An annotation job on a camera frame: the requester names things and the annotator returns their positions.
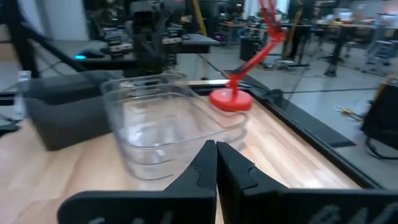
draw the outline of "red desk lamp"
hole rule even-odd
[[[210,103],[220,110],[247,111],[250,109],[253,102],[252,96],[244,91],[238,90],[238,81],[240,81],[258,63],[262,62],[276,45],[285,40],[286,33],[282,30],[279,22],[275,19],[274,0],[268,0],[269,10],[266,9],[263,0],[259,1],[262,16],[267,24],[267,33],[271,37],[271,42],[244,65],[227,73],[229,82],[226,86],[229,88],[215,90],[210,93]]]

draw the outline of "blue light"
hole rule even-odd
[[[83,60],[83,59],[86,59],[86,56],[75,55],[75,59],[77,59],[77,60]]]

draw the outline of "red lamp arm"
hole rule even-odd
[[[269,8],[268,11],[264,5],[263,0],[259,0],[261,5],[262,16],[267,24],[267,33],[271,37],[271,42],[264,46],[264,48],[258,52],[252,59],[246,62],[239,68],[230,71],[228,77],[230,79],[228,85],[234,91],[238,90],[238,81],[243,79],[243,77],[250,72],[256,65],[262,62],[271,50],[279,43],[285,40],[286,33],[280,27],[280,24],[275,19],[275,7],[274,1],[268,0]]]

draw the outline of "gray bin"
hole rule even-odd
[[[100,86],[113,78],[90,71],[21,82],[27,116],[48,151],[111,132]]]

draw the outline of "yellow pole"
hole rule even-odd
[[[293,20],[293,26],[289,29],[289,34],[288,34],[288,36],[286,38],[287,45],[286,45],[286,48],[284,50],[284,53],[283,53],[283,56],[282,56],[282,60],[286,59],[288,50],[292,46],[293,35],[294,35],[294,32],[296,30],[297,25],[299,24],[301,14],[303,13],[303,2],[301,0],[297,0],[297,7],[298,7],[298,9],[297,9],[296,15],[295,15],[294,20]]]
[[[205,23],[203,22],[203,17],[201,15],[201,11],[200,11],[200,6],[198,3],[198,0],[192,0],[193,3],[193,7],[195,8],[195,15],[197,17],[197,21],[199,23],[199,27],[201,30],[201,34],[204,35],[205,37],[207,37],[207,31],[206,31],[206,27],[205,27]],[[203,61],[203,66],[205,68],[204,70],[204,76],[202,79],[208,80],[209,79],[209,73],[208,73],[208,64],[207,64],[207,54],[205,54],[203,56],[204,61]]]

